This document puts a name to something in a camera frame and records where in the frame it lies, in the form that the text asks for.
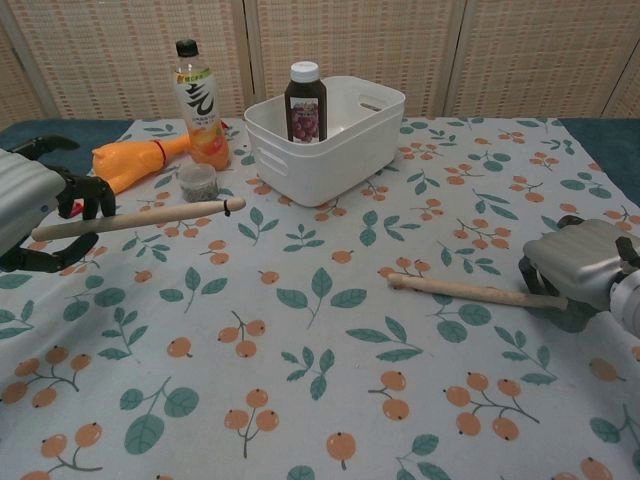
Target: black bottle cap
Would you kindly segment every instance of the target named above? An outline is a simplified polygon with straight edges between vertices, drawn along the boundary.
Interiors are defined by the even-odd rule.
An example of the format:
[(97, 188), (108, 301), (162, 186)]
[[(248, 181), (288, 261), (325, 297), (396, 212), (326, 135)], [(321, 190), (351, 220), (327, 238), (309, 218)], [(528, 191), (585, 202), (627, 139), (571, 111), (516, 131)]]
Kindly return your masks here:
[(179, 57), (195, 57), (198, 55), (198, 44), (190, 38), (178, 40), (176, 42), (176, 51)]

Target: small dark bottle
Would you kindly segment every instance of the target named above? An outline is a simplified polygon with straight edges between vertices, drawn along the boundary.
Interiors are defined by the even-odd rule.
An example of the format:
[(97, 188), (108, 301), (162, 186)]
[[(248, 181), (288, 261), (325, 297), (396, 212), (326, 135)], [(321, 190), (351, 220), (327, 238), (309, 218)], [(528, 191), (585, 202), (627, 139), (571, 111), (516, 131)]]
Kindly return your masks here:
[(291, 65), (291, 82), (284, 92), (287, 134), (294, 143), (318, 143), (327, 138), (327, 89), (313, 62)]

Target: plastic bottle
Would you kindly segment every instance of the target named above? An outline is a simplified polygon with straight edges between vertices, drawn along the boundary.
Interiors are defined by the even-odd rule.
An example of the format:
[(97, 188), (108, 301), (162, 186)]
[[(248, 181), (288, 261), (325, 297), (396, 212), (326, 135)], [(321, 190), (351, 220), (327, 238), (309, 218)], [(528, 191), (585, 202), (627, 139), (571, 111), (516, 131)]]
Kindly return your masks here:
[(189, 131), (191, 156), (196, 163), (224, 170), (229, 165), (229, 145), (218, 112), (216, 81), (209, 67), (200, 63), (194, 40), (179, 40), (176, 50), (174, 90)]
[(294, 143), (318, 143), (327, 138), (327, 89), (314, 62), (291, 65), (291, 82), (284, 92), (287, 134)]

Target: wooden dowel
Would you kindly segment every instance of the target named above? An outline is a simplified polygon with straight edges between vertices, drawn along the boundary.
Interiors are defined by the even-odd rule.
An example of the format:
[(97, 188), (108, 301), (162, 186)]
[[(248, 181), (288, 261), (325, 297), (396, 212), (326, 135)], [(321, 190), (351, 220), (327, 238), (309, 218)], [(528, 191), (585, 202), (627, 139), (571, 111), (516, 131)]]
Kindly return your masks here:
[(445, 282), (435, 278), (419, 278), (400, 273), (391, 273), (387, 277), (389, 284), (395, 288), (413, 288), (427, 293), (467, 298), (481, 302), (515, 305), (517, 307), (557, 308), (566, 310), (566, 297), (534, 295), (532, 293), (512, 292), (491, 287), (478, 287), (467, 283)]
[(111, 232), (125, 228), (206, 217), (214, 213), (224, 212), (225, 202), (230, 212), (240, 210), (246, 205), (244, 198), (232, 197), (225, 201), (216, 200), (213, 202), (188, 203), (176, 207), (160, 207), (146, 212), (126, 213), (124, 215), (114, 215), (113, 217), (96, 218), (95, 220), (81, 220), (73, 223), (38, 227), (33, 229), (31, 236), (35, 241), (42, 242), (44, 240), (77, 237), (88, 232)]

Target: product label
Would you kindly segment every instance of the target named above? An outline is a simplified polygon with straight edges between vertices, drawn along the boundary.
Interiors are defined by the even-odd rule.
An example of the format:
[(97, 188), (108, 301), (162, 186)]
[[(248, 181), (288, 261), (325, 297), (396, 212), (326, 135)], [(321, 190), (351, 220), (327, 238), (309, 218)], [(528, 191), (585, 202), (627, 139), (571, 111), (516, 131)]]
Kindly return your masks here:
[(216, 83), (211, 71), (176, 73), (174, 89), (189, 130), (210, 128), (219, 119)]
[(291, 128), (294, 143), (320, 141), (320, 114), (317, 98), (291, 97)]

